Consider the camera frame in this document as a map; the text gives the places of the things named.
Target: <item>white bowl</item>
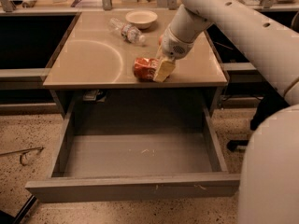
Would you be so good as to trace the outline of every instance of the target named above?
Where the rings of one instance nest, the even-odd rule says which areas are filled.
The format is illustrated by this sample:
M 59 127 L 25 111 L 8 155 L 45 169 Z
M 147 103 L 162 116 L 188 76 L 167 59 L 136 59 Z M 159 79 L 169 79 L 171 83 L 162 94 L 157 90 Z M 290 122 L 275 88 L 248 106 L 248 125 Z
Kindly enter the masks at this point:
M 139 29 L 147 29 L 156 21 L 158 15 L 148 10 L 135 10 L 126 14 L 125 19 Z

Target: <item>bowl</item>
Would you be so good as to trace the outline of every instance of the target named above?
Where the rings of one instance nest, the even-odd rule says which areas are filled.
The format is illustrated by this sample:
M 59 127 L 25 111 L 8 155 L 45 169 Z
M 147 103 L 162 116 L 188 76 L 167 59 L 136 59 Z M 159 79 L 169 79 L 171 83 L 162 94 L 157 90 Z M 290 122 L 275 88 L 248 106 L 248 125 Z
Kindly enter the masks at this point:
M 158 15 L 148 10 L 135 10 L 126 14 L 125 19 L 138 29 L 147 29 L 156 21 Z

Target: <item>open drawer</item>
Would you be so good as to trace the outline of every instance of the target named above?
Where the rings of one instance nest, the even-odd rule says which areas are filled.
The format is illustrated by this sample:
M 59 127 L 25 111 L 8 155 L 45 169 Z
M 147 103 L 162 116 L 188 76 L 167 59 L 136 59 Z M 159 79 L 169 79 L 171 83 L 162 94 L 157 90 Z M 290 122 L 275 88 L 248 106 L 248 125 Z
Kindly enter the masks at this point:
M 44 203 L 230 196 L 228 174 L 200 89 L 76 93 L 50 177 L 26 188 Z

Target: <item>plastic bottle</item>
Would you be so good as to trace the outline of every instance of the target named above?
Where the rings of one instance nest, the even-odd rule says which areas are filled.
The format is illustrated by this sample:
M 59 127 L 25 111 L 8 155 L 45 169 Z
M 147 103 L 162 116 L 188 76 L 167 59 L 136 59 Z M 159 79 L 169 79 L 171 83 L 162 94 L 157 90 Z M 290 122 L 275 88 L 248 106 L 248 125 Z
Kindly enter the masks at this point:
M 131 43 L 142 45 L 146 41 L 146 37 L 142 35 L 142 32 L 131 23 L 124 23 L 116 18 L 112 18 L 109 21 L 109 28 Z

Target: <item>floor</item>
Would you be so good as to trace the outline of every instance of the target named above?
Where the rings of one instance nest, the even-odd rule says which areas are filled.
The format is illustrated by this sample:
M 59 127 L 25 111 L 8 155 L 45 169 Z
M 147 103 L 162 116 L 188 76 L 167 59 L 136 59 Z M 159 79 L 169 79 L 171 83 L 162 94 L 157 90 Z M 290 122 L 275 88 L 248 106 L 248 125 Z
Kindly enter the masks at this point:
M 26 155 L 0 157 L 0 210 L 16 216 L 30 193 L 28 180 L 46 176 L 51 154 L 62 127 L 54 109 L 37 107 L 7 111 L 0 108 L 0 153 L 29 147 L 44 147 Z M 244 151 L 231 152 L 226 144 L 251 135 L 249 122 L 254 107 L 215 110 L 212 121 L 230 173 L 240 173 Z M 198 198 L 140 202 L 40 203 L 37 201 L 22 223 L 217 223 L 235 224 L 238 193 L 225 198 Z

